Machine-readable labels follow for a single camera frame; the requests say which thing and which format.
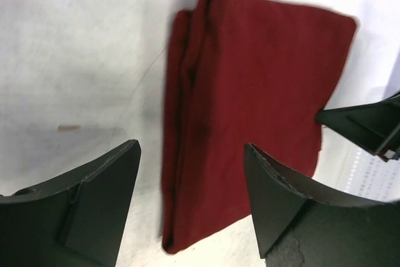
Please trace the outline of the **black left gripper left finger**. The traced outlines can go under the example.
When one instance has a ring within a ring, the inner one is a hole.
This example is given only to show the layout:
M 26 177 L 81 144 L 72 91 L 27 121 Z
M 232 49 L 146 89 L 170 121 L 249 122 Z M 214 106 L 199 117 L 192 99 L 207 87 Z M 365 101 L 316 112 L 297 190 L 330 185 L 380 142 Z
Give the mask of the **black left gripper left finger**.
M 1 197 L 2 266 L 115 266 L 141 147 L 131 139 Z

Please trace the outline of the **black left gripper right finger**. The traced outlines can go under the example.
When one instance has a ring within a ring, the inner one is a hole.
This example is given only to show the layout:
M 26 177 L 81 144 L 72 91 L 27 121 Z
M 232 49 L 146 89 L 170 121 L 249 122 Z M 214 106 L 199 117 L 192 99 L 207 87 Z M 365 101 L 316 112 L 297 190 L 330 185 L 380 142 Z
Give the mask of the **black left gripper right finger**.
M 266 266 L 398 266 L 399 202 L 336 190 L 244 147 L 252 221 Z

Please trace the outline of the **dark red t-shirt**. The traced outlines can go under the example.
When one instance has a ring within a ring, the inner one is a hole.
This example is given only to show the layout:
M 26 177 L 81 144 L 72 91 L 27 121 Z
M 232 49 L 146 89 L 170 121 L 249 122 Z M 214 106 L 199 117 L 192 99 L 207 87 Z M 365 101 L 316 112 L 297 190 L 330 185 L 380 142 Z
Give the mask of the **dark red t-shirt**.
M 244 146 L 312 176 L 354 18 L 278 0 L 198 0 L 172 24 L 164 98 L 162 247 L 175 254 L 250 213 Z

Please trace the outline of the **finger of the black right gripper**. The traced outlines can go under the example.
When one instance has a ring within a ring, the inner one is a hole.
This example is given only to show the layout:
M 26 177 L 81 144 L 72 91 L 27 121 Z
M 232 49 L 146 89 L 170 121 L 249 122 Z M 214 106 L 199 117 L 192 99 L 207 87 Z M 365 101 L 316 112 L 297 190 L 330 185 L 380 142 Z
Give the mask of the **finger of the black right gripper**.
M 399 159 L 399 93 L 376 103 L 322 109 L 316 122 L 383 161 Z

